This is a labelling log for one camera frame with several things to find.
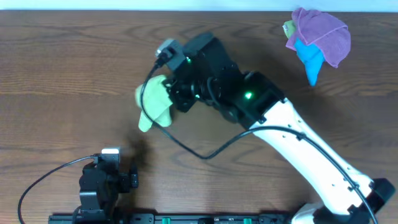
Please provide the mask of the light green cloth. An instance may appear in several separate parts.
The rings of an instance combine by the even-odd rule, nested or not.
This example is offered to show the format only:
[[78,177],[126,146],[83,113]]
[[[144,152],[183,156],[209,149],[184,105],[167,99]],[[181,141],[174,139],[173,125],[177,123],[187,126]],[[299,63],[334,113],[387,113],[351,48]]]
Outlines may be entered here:
[[[169,98],[166,87],[163,86],[162,82],[166,80],[165,75],[157,75],[152,77],[144,91],[143,103],[147,114],[152,120],[161,125],[162,127],[168,127],[172,124],[172,117],[170,114],[170,107],[173,105]],[[135,91],[136,103],[140,109],[142,109],[140,102],[140,93],[142,85],[139,85]],[[152,127],[153,122],[141,112],[139,119],[139,129],[142,132],[147,132]]]

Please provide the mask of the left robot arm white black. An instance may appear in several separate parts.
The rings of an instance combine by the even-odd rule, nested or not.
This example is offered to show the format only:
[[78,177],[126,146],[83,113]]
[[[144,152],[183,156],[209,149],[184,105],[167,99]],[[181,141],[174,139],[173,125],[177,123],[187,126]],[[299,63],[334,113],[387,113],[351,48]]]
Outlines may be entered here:
[[120,172],[117,162],[92,162],[84,166],[79,185],[83,219],[109,221],[119,194],[138,188],[137,166],[132,164],[128,172]]

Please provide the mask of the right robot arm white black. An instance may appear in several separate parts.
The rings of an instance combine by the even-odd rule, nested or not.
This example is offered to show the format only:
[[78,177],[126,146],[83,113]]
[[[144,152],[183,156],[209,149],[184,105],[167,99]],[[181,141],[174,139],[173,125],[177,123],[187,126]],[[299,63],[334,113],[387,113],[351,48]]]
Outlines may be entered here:
[[341,158],[301,118],[291,101],[259,72],[241,72],[211,33],[185,45],[169,39],[159,47],[169,57],[164,85],[181,112],[196,102],[218,110],[272,146],[314,188],[319,203],[308,203],[292,223],[369,223],[394,195],[387,179],[372,179]]

